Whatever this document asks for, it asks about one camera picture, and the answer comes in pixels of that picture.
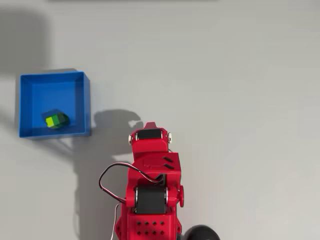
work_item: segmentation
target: wire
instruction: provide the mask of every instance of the wire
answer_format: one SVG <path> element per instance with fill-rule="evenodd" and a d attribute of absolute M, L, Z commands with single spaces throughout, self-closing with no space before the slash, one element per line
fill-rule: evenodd
<path fill-rule="evenodd" d="M 136 168 L 135 166 L 132 166 L 131 164 L 129 163 L 125 163 L 125 162 L 116 162 L 116 163 L 113 163 L 111 165 L 109 165 L 104 171 L 103 173 L 101 174 L 100 178 L 99 178 L 99 186 L 100 188 L 106 192 L 107 194 L 109 194 L 111 197 L 113 197 L 114 199 L 118 200 L 120 203 L 122 204 L 125 204 L 126 203 L 126 200 L 124 198 L 121 198 L 115 194 L 113 194 L 111 191 L 109 191 L 108 189 L 106 189 L 104 186 L 102 186 L 102 183 L 101 183 L 101 179 L 102 177 L 105 175 L 105 173 L 112 167 L 114 166 L 124 166 L 124 167 L 127 167 L 127 168 L 130 168 L 130 169 L 133 169 L 137 172 L 139 172 L 142 176 L 144 176 L 148 181 L 154 183 L 154 184 L 158 184 L 162 181 L 163 179 L 163 174 L 159 175 L 157 178 L 152 178 L 150 177 L 148 174 L 144 173 L 143 171 L 139 170 L 138 168 Z"/>
<path fill-rule="evenodd" d="M 112 228 L 112 235 L 111 235 L 111 239 L 112 240 L 114 238 L 114 234 L 115 234 L 115 229 L 116 229 L 116 221 L 117 221 L 117 209 L 119 207 L 119 205 L 121 204 L 121 202 L 119 202 L 114 209 L 114 222 L 113 222 L 113 228 Z"/>

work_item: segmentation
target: white table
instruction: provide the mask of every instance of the white table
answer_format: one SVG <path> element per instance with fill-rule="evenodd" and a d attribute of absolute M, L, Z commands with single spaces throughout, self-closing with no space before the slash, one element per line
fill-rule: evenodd
<path fill-rule="evenodd" d="M 141 119 L 172 132 L 184 233 L 319 240 L 319 26 L 317 0 L 0 0 L 0 239 L 108 240 L 98 177 Z M 17 76 L 69 68 L 92 136 L 18 138 Z M 104 184 L 124 193 L 126 171 Z"/>

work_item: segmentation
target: white wire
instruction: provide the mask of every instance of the white wire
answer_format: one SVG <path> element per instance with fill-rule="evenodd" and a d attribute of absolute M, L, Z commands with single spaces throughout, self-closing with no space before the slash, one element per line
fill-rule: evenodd
<path fill-rule="evenodd" d="M 113 222 L 113 228 L 112 228 L 112 235 L 111 235 L 111 239 L 112 240 L 114 238 L 114 234 L 115 234 L 115 229 L 116 229 L 116 221 L 117 221 L 117 209 L 119 207 L 119 205 L 121 204 L 121 202 L 119 202 L 114 209 L 114 222 Z"/>

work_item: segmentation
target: blue container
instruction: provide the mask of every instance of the blue container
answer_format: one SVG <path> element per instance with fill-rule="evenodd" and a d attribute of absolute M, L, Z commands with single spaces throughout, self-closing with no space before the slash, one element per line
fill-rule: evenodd
<path fill-rule="evenodd" d="M 45 117 L 65 113 L 70 124 L 47 127 Z M 88 136 L 91 129 L 90 84 L 82 71 L 20 76 L 19 136 L 53 138 Z"/>

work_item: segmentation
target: green cube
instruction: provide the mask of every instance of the green cube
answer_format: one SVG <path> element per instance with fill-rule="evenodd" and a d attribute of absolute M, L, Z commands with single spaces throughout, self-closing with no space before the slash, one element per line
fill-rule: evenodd
<path fill-rule="evenodd" d="M 58 112 L 54 115 L 45 118 L 46 126 L 51 129 L 59 129 L 67 126 L 70 123 L 69 117 L 63 112 Z"/>

